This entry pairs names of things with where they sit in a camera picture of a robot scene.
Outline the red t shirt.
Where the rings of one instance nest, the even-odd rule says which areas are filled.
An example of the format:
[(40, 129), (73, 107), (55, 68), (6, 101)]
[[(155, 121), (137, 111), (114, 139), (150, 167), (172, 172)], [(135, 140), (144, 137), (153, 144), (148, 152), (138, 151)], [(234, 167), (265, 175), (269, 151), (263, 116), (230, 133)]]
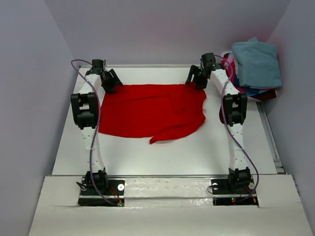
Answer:
[(149, 143), (189, 136), (205, 122), (205, 91), (187, 85), (125, 85), (107, 93), (101, 106), (99, 132), (123, 138), (149, 138)]

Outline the dark maroon t shirt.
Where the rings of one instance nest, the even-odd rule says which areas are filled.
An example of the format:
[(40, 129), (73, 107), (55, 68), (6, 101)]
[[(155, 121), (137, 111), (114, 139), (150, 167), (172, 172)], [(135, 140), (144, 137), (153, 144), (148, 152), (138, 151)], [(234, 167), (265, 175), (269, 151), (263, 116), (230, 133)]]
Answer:
[(260, 101), (260, 102), (266, 102), (272, 99), (275, 99), (277, 97), (276, 90), (275, 89), (270, 89), (266, 90), (262, 93), (253, 95), (252, 98)]

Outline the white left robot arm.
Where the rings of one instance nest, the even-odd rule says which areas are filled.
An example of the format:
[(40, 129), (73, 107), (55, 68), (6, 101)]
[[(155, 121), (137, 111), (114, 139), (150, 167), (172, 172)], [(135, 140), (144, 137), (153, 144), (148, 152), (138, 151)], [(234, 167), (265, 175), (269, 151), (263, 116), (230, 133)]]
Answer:
[(74, 123), (80, 129), (87, 157), (88, 170), (80, 184), (83, 191), (95, 191), (104, 194), (108, 191), (109, 180), (100, 154), (98, 128), (101, 120), (100, 98), (98, 89), (102, 87), (106, 94), (116, 92), (123, 83), (113, 69), (106, 68), (106, 61), (94, 59), (91, 68), (83, 75), (78, 75), (84, 84), (77, 93), (70, 96)]

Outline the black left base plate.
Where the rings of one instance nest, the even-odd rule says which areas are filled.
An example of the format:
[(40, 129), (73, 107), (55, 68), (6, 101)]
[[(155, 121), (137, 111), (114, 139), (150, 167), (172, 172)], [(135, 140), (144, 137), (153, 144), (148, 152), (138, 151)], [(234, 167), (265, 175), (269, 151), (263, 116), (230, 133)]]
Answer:
[(98, 194), (92, 184), (87, 185), (85, 178), (76, 182), (80, 188), (78, 205), (81, 207), (124, 207), (125, 206), (125, 179), (109, 178), (107, 189), (99, 186)]

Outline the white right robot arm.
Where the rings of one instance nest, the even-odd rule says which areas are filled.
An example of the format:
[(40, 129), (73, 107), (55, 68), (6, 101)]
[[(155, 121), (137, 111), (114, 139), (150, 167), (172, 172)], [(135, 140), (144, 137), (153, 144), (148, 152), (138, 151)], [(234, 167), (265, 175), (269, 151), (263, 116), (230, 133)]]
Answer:
[(215, 195), (240, 194), (252, 182), (243, 141), (248, 97), (233, 85), (231, 74), (227, 72), (233, 67), (229, 62), (226, 64), (228, 68), (216, 62), (214, 53), (205, 53), (201, 56), (200, 66), (190, 67), (186, 80), (186, 84), (194, 82), (197, 89), (205, 89), (208, 80), (211, 80), (221, 95), (219, 117), (227, 133), (230, 160), (228, 176), (211, 181), (210, 187)]

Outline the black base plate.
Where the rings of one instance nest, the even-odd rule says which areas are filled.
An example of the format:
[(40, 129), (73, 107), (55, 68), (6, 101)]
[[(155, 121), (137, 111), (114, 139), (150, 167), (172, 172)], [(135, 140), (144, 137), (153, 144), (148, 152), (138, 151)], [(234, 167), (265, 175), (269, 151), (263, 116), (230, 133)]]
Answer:
[(253, 179), (250, 183), (238, 189), (231, 189), (228, 180), (224, 178), (211, 179), (207, 191), (212, 194), (213, 205), (218, 206), (258, 206), (257, 194), (253, 189)]
[(80, 188), (78, 205), (81, 207), (124, 207), (125, 206), (125, 179), (109, 178), (107, 189), (99, 186), (98, 194), (92, 184), (87, 185), (85, 178), (76, 182)]

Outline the pink t shirt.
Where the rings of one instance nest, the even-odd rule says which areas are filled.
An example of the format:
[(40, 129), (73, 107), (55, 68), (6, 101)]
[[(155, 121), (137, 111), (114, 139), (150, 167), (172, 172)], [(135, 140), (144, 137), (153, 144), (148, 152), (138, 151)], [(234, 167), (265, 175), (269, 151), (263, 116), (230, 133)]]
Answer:
[(237, 59), (235, 58), (234, 53), (232, 51), (224, 52), (221, 54), (221, 56), (224, 58), (224, 60), (222, 60), (221, 62), (227, 71), (228, 77), (233, 72), (234, 75), (231, 78), (231, 82), (233, 83), (235, 87), (239, 87), (240, 86), (239, 76), (238, 76), (239, 63)]

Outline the bright blue t shirt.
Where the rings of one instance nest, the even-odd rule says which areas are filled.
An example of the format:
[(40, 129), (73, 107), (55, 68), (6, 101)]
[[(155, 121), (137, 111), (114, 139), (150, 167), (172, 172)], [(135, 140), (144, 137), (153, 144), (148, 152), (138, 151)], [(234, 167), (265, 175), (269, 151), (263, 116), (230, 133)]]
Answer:
[(240, 81), (239, 81), (239, 78), (238, 78), (236, 73), (234, 74), (234, 79), (232, 80), (232, 83), (239, 92), (246, 93), (247, 96), (258, 95), (258, 94), (261, 94), (261, 93), (264, 93), (267, 91), (267, 90), (263, 90), (263, 89), (240, 86)]

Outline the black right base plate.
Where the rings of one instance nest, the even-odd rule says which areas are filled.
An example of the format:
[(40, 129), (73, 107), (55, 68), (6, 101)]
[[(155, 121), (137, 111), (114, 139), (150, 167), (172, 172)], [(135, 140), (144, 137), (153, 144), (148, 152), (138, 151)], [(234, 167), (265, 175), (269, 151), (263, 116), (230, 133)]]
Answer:
[(224, 178), (211, 179), (207, 191), (212, 194), (213, 205), (218, 206), (258, 206), (257, 194), (253, 189), (253, 179), (250, 183), (238, 189), (231, 189), (228, 180)]

